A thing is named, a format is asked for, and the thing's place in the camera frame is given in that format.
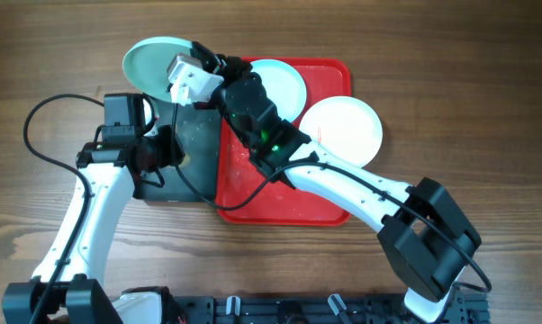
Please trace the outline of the mint green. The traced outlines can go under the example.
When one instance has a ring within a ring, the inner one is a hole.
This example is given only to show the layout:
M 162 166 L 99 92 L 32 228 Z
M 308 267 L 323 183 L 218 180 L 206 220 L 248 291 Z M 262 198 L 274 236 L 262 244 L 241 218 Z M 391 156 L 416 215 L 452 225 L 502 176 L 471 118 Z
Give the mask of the mint green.
M 190 40 L 170 36 L 141 40 L 124 55 L 123 74 L 142 93 L 170 103 L 168 67 L 177 54 L 189 56 L 192 47 Z

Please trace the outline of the white plate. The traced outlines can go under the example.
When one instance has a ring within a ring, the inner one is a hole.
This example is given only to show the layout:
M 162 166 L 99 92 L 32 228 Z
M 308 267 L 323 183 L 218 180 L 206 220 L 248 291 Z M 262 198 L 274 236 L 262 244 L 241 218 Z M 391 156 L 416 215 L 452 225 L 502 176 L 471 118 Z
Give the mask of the white plate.
M 356 167 L 364 167 L 383 143 L 383 124 L 367 103 L 351 96 L 332 96 L 314 104 L 299 129 L 328 152 Z

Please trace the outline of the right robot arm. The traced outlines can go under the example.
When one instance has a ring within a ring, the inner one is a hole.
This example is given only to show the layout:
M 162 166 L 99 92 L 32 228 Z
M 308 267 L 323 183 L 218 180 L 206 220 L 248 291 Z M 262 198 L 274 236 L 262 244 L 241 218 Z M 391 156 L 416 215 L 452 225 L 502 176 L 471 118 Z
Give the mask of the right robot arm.
M 220 112 L 267 182 L 315 194 L 373 231 L 395 274 L 407 285 L 405 308 L 420 322 L 441 320 L 458 277 L 482 240 L 440 183 L 412 186 L 372 174 L 328 152 L 282 119 L 249 62 L 191 44 L 192 58 L 214 85 L 201 101 Z

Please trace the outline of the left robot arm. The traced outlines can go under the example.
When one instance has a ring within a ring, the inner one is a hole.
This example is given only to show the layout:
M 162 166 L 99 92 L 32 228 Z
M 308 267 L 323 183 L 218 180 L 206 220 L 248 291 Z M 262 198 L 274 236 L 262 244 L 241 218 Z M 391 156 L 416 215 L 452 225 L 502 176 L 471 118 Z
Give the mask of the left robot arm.
M 148 173 L 173 164 L 172 127 L 156 128 L 145 94 L 108 94 L 104 124 L 77 154 L 76 188 L 49 252 L 25 283 L 2 299 L 8 323 L 182 323 L 165 286 L 142 287 L 111 301 L 103 288 L 118 220 Z

